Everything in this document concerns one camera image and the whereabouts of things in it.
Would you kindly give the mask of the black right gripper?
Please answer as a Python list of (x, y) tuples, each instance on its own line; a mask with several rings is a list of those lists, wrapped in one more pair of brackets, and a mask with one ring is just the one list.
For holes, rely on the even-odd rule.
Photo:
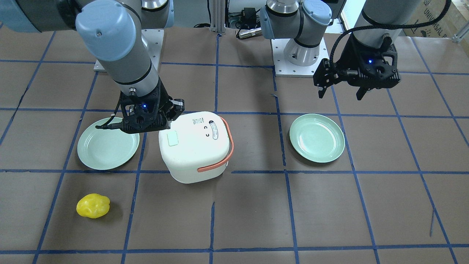
[(141, 97), (121, 92), (119, 105), (123, 113), (120, 129), (128, 134), (167, 130), (185, 110), (184, 100), (169, 96), (161, 80)]

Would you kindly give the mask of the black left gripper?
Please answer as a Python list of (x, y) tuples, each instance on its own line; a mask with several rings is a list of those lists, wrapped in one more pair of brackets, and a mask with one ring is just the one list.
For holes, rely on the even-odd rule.
[(368, 47), (351, 35), (337, 62), (322, 59), (313, 75), (318, 97), (323, 99), (328, 87), (342, 81), (359, 87), (358, 101), (371, 89), (396, 86), (400, 82), (396, 48), (388, 34), (380, 37), (379, 41), (380, 47)]

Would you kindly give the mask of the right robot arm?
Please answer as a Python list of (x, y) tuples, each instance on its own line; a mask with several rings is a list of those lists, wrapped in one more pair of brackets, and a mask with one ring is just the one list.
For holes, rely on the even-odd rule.
[(185, 110), (184, 100), (167, 93), (142, 34), (173, 25), (172, 0), (2, 0), (1, 21), (17, 32), (78, 32), (121, 89), (122, 121), (109, 119), (97, 129), (167, 130)]

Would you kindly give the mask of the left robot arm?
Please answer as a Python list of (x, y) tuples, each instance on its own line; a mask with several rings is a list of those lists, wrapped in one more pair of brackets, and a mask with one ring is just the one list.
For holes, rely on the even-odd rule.
[[(318, 61), (320, 42), (337, 18), (343, 0), (268, 0), (260, 8), (263, 36), (288, 39), (284, 55), (298, 66)], [(358, 87), (357, 100), (372, 89), (390, 89), (400, 82), (394, 39), (410, 20), (418, 0), (367, 0), (342, 54), (334, 61), (338, 43), (328, 58), (319, 60), (313, 83), (322, 98), (328, 87), (340, 82)]]

